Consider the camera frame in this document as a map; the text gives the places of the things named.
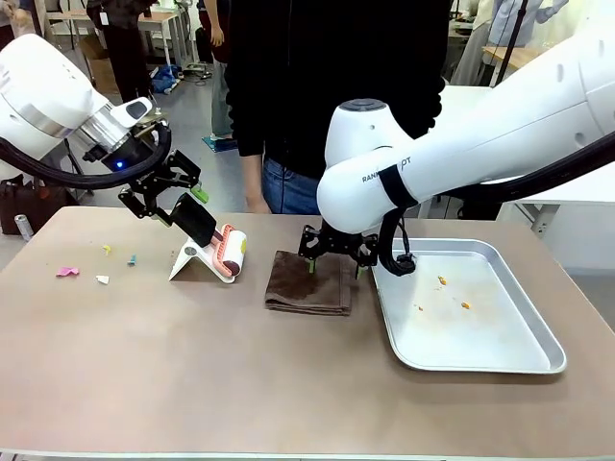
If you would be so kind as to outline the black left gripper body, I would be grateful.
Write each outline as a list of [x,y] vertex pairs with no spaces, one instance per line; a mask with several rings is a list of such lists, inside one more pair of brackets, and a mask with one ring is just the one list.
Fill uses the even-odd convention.
[[159,142],[152,147],[143,139],[129,135],[115,151],[94,145],[83,156],[86,161],[101,161],[110,172],[84,177],[86,186],[118,186],[134,182],[154,171],[169,153],[169,130],[155,129]]

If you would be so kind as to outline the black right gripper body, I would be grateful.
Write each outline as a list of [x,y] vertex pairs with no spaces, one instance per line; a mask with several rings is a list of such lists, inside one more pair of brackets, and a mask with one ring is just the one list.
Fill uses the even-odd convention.
[[345,233],[322,222],[319,230],[310,225],[303,227],[298,255],[309,260],[326,254],[346,255],[357,265],[376,265],[378,243],[375,233]]

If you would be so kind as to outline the person's right hand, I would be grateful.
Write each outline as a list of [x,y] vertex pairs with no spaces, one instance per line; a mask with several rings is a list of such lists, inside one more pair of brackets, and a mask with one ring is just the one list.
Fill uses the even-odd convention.
[[247,211],[250,213],[270,214],[271,209],[260,190],[247,191],[245,194]]

